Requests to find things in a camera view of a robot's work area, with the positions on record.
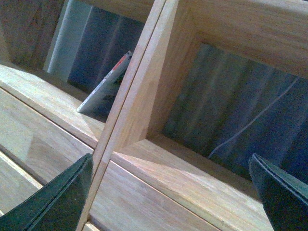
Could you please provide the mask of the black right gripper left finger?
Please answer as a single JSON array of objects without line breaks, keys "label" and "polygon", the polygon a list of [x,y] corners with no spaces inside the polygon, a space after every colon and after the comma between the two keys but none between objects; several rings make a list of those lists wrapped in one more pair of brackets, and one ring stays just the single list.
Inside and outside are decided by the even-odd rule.
[{"label": "black right gripper left finger", "polygon": [[74,231],[77,229],[93,172],[86,154],[52,181],[0,218],[2,231]]}]

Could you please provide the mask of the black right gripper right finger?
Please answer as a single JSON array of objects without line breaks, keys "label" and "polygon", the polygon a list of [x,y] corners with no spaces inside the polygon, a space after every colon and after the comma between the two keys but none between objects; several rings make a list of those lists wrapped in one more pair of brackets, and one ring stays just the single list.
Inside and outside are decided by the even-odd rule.
[{"label": "black right gripper right finger", "polygon": [[249,173],[275,231],[308,229],[308,185],[257,154]]}]

